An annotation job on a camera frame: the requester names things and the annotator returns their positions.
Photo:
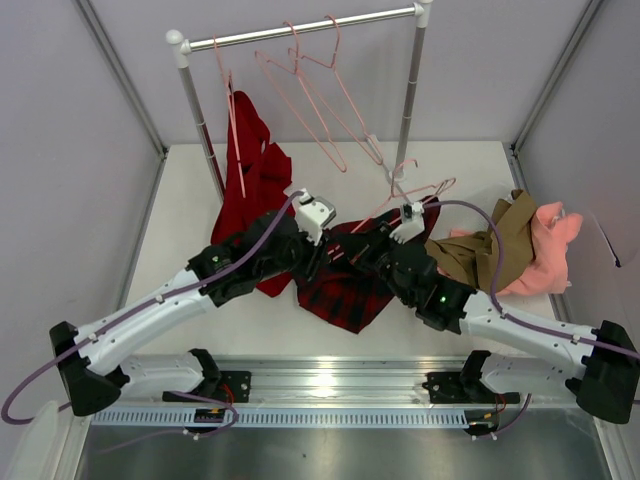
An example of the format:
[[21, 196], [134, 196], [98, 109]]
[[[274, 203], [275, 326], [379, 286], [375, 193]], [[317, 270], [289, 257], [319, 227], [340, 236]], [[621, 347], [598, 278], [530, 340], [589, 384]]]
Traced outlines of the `red plaid skirt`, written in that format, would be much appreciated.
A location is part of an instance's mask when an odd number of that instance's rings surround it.
[[363, 226], [356, 221], [339, 224], [329, 231], [331, 262], [322, 266], [308, 281], [294, 278], [299, 306], [327, 323], [357, 334], [368, 326], [394, 298], [387, 284], [373, 272], [355, 269], [348, 260], [351, 233], [358, 236], [376, 229], [382, 222], [400, 219], [397, 208], [367, 220]]

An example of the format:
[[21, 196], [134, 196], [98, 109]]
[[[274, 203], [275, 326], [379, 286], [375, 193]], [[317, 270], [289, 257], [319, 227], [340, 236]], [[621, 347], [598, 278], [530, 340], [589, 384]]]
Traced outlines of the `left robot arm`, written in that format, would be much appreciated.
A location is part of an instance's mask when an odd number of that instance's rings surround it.
[[206, 350], [149, 357], [135, 352], [179, 324], [252, 293], [263, 281], [284, 273], [315, 274], [335, 211], [312, 206], [311, 213], [263, 215], [246, 232], [206, 247], [162, 287], [108, 317], [82, 327], [54, 326], [49, 335], [73, 413], [95, 414], [121, 398], [215, 397], [222, 374]]

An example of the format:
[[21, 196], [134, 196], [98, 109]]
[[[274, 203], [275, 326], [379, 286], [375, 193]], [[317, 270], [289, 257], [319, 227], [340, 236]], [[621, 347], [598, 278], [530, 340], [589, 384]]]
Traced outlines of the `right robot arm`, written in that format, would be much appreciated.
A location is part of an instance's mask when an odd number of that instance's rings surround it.
[[551, 395], [567, 390], [588, 414], [626, 424], [636, 403], [639, 354], [619, 324], [562, 323], [500, 306], [488, 294], [440, 274], [420, 243], [399, 242], [382, 222], [340, 242], [357, 270], [372, 273], [426, 326], [495, 341], [526, 353], [522, 366], [474, 352], [461, 372], [472, 390]]

